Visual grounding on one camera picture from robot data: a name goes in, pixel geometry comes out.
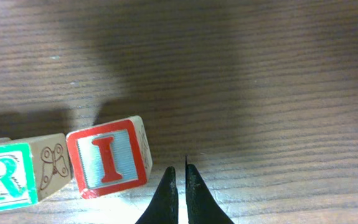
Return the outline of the green R block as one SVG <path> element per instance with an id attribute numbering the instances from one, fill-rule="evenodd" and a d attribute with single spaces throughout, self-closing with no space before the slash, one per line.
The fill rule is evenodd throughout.
<path id="1" fill-rule="evenodd" d="M 71 179 L 64 134 L 0 143 L 0 212 L 35 205 Z"/>

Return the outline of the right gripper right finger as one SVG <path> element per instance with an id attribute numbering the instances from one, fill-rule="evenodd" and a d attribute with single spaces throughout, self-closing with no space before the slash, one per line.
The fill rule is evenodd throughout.
<path id="1" fill-rule="evenodd" d="M 219 207 L 194 164 L 185 159 L 186 204 L 189 224 L 233 224 Z"/>

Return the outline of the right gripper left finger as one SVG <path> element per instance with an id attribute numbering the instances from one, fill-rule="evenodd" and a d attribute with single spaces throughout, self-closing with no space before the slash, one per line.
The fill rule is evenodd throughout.
<path id="1" fill-rule="evenodd" d="M 168 167 L 144 213 L 136 224 L 178 224 L 176 171 Z"/>

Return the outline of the red I block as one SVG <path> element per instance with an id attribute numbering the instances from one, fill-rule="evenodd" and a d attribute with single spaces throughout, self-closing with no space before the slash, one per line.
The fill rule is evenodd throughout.
<path id="1" fill-rule="evenodd" d="M 149 180 L 153 159 L 138 115 L 72 131 L 66 143 L 84 199 L 139 187 Z"/>

